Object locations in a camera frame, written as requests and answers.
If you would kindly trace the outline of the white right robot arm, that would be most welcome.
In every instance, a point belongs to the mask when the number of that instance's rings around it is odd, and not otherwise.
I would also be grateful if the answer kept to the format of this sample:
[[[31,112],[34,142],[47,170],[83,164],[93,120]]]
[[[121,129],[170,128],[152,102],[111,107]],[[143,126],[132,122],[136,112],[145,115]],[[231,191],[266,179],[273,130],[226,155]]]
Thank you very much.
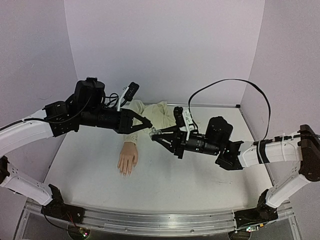
[[[277,162],[297,162],[287,177],[259,198],[258,209],[277,209],[285,200],[305,185],[320,180],[320,137],[308,125],[298,132],[259,141],[230,141],[233,126],[223,117],[209,120],[205,134],[176,126],[155,130],[150,138],[179,159],[184,152],[216,156],[215,163],[227,171],[238,171],[255,165]]]

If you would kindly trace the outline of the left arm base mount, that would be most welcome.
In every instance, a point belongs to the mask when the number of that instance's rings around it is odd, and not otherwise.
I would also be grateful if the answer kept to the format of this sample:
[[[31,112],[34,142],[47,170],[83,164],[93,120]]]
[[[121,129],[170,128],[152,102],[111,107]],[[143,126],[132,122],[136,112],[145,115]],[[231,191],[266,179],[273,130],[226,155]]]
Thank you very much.
[[[42,206],[41,213],[46,217],[81,224],[84,219],[85,209],[76,205],[66,204],[56,186],[49,184],[48,187],[51,190],[52,200],[47,205]]]

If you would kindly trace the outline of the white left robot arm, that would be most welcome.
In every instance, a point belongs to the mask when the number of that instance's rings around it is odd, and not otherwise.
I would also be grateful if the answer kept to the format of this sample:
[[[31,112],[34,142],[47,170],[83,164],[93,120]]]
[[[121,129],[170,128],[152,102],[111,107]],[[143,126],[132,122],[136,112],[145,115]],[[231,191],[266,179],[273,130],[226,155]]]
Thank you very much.
[[[150,120],[133,110],[123,108],[132,101],[139,85],[131,82],[116,106],[105,103],[105,84],[96,77],[87,77],[76,83],[74,93],[65,101],[46,105],[27,118],[10,123],[0,129],[0,186],[26,196],[42,206],[47,206],[56,218],[68,213],[62,203],[59,189],[45,185],[20,172],[6,154],[42,139],[56,138],[69,132],[77,132],[80,126],[114,130],[117,134],[128,135],[150,129]]]

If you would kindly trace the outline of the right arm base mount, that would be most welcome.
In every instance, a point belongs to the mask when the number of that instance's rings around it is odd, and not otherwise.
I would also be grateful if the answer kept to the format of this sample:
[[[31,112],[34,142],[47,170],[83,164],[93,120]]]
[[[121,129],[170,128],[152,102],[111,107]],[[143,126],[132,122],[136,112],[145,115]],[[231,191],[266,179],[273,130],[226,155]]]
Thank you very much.
[[[255,208],[238,210],[234,213],[237,230],[252,226],[259,226],[260,224],[266,224],[278,219],[277,208],[272,208],[267,205],[267,192],[268,190],[265,190],[260,195]]]

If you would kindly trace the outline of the clear glitter nail polish bottle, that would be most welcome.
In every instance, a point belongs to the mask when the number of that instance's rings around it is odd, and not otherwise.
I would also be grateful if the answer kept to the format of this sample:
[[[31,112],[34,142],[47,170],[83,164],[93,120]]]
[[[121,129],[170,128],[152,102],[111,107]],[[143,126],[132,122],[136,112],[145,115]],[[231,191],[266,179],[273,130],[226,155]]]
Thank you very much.
[[[150,138],[152,138],[155,135],[161,135],[161,134],[162,134],[161,130],[156,129],[155,127],[150,128],[150,131],[149,131]]]

